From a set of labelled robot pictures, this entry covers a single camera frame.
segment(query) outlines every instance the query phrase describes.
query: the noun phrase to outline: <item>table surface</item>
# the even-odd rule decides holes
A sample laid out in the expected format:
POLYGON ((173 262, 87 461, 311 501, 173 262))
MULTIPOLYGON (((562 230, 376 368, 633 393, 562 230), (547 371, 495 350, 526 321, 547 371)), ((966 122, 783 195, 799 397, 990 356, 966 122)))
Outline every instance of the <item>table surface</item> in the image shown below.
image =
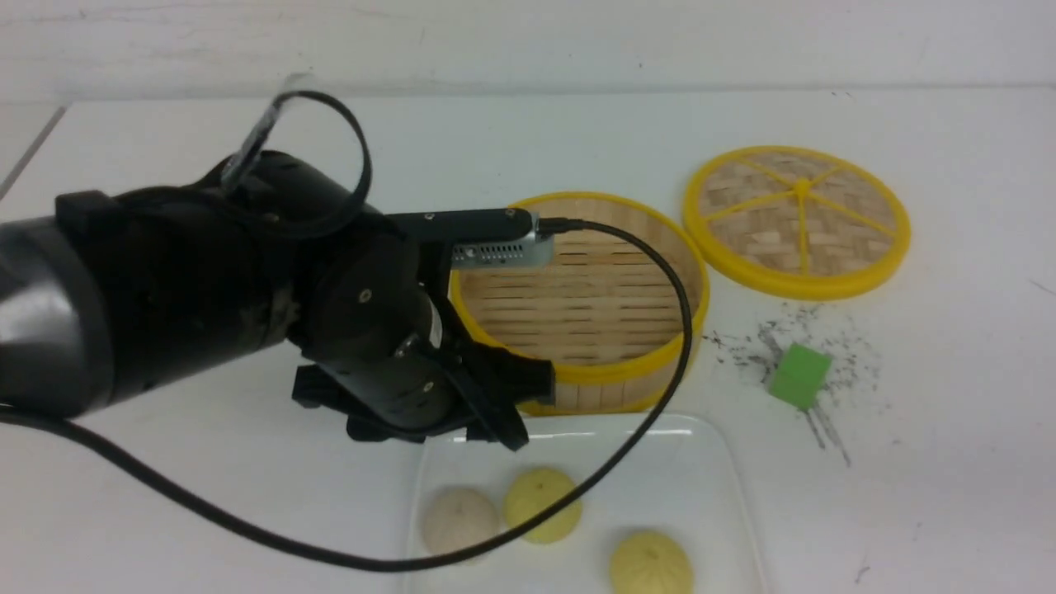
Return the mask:
POLYGON ((14 182, 12 172, 56 109, 43 104, 0 105, 0 197, 14 182))
MULTIPOLYGON (((74 105, 0 202, 196 179, 258 100, 74 105)), ((729 441, 772 592, 1041 591, 1056 559, 1056 92, 936 90, 354 98, 395 212, 590 189, 677 217, 725 150, 831 152, 884 180, 913 223, 900 272, 844 302, 788 302, 712 272, 709 340, 673 410, 729 441), (766 394, 772 327, 834 357, 829 431, 766 394)), ((321 108, 272 143, 345 184, 351 136, 321 108)), ((178 483, 290 536, 402 553, 419 449, 347 441, 289 402, 288 346, 83 420, 178 483)), ((0 431, 0 559, 12 592, 395 591, 191 517, 92 453, 0 431)))

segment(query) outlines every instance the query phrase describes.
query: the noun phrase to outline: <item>black cable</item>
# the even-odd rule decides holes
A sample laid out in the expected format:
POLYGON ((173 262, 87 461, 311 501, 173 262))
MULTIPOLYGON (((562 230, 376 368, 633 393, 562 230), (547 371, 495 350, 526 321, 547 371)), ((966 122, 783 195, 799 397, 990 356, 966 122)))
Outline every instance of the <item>black cable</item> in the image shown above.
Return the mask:
POLYGON ((258 544, 262 544, 268 549, 274 549, 282 553, 287 553, 289 555, 332 565, 377 573, 414 572, 460 563, 521 538, 543 522, 552 518, 568 505, 572 504, 576 500, 583 497, 584 494, 597 485, 603 478, 605 478, 605 475, 607 475, 624 459, 624 457, 627 456, 630 449, 634 448, 639 441, 641 441, 646 432, 648 432, 653 424, 656 423, 657 419, 659 419, 660 414, 667 406, 667 403, 671 402, 672 396, 675 394, 675 389, 678 388, 678 385, 682 382, 682 376, 685 374, 685 369, 690 364, 690 354, 693 346, 693 310, 690 303, 690 298, 686 295, 685 286, 678 278, 678 274, 672 265, 647 243, 623 229, 592 221, 571 219, 544 219, 540 221, 540 233, 543 235, 554 235, 571 230, 595 230, 622 239, 623 241, 626 241, 627 243, 630 243, 641 249, 650 260, 660 266, 660 270, 663 271, 664 275, 671 281, 672 286, 675 289, 675 295, 678 297, 679 312, 682 316, 682 346, 678 354, 678 363, 675 366, 675 371, 672 374, 671 382, 664 389, 663 395, 661 395, 656 407, 645 416, 645 420, 642 421, 641 425, 638 426, 634 433, 627 438, 627 441, 624 442, 623 445, 621 445, 619 449, 617 449, 616 452, 601 465, 601 467, 590 475, 590 477, 588 477, 574 489, 569 491, 568 495, 562 497, 555 503, 539 513, 527 522, 473 546, 448 553, 446 555, 396 560, 371 559, 367 557, 359 557, 347 553, 314 546, 312 544, 293 540, 270 531, 266 531, 260 526, 232 516, 231 514, 216 507, 208 501, 205 501, 199 496, 173 483, 101 435, 68 421, 22 412, 13 408, 0 408, 0 423, 38 429, 76 442, 98 453, 121 470, 128 472, 134 479, 154 489, 164 497, 167 497, 172 502, 194 514, 197 514, 202 518, 205 518, 206 520, 225 530, 252 540, 258 544))
POLYGON ((348 198, 341 205, 331 212, 315 221, 281 221, 271 220, 262 215, 245 210, 238 204, 227 200, 223 191, 218 188, 203 188, 197 185, 191 186, 154 186, 139 188, 125 194, 118 196, 115 200, 129 206, 149 206, 158 203, 191 202, 204 204, 216 214, 233 220, 234 222, 252 229, 257 233, 289 240, 315 239, 331 235, 355 219, 363 209, 366 203, 366 194, 371 189, 371 182, 374 179, 374 166, 371 162, 371 151, 366 146, 366 137, 363 129, 356 119, 355 114, 340 100, 326 93, 319 91, 288 91, 276 95, 268 106, 265 116, 254 128, 253 133, 247 138, 247 145, 228 160, 230 168, 226 167, 221 173, 221 187, 230 190, 237 187, 257 164, 257 156, 267 142, 271 128, 279 118, 279 110, 282 106, 295 98, 304 98, 323 104, 324 106, 338 112, 348 124, 356 138, 359 141, 360 151, 363 153, 363 167, 359 173, 359 182, 348 193, 348 198))

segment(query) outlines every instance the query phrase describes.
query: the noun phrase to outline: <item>green cube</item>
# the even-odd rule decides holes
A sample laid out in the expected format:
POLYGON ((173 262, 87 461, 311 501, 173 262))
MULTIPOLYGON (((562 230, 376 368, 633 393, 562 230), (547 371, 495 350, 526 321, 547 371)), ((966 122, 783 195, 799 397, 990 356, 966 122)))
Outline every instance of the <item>green cube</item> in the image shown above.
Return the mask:
POLYGON ((817 402, 817 392, 825 385, 832 359, 803 345, 792 345, 785 351, 781 363, 770 383, 770 394, 799 410, 810 410, 817 402))

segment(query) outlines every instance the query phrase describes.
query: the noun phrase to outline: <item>bamboo steamer basket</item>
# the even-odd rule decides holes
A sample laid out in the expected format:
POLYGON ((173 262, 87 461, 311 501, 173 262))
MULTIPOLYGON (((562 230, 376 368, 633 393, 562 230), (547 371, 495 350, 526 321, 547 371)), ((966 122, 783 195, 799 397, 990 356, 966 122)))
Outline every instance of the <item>bamboo steamer basket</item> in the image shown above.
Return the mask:
MULTIPOLYGON (((614 225, 660 252, 690 297, 696 354, 709 284, 681 227, 604 193, 560 192, 513 206, 614 225)), ((682 345, 678 299, 663 272, 637 247, 596 231, 557 236, 553 261, 541 268, 456 272, 451 300, 474 339, 553 361, 555 403, 523 405, 530 414, 644 410, 662 395, 682 345)))

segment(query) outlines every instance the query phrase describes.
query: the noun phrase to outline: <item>white plate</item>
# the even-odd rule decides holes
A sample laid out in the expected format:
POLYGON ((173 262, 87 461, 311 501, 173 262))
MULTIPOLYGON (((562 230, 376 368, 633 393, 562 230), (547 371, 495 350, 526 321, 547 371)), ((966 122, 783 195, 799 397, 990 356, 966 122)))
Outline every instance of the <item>white plate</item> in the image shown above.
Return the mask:
MULTIPOLYGON (((553 466, 580 482, 641 423, 643 414, 527 419, 531 443, 510 452, 498 444, 467 442, 464 432, 426 443, 411 512, 409 556, 428 552, 419 514, 441 489, 470 486, 502 515, 513 479, 534 466, 553 466)), ((608 559, 640 528, 677 540, 696 573, 696 592, 763 594, 766 580, 733 460, 714 427, 692 416, 664 414, 649 433, 583 501, 580 525, 549 545, 518 540, 473 564, 408 574, 408 594, 474 592, 608 593, 608 559)))

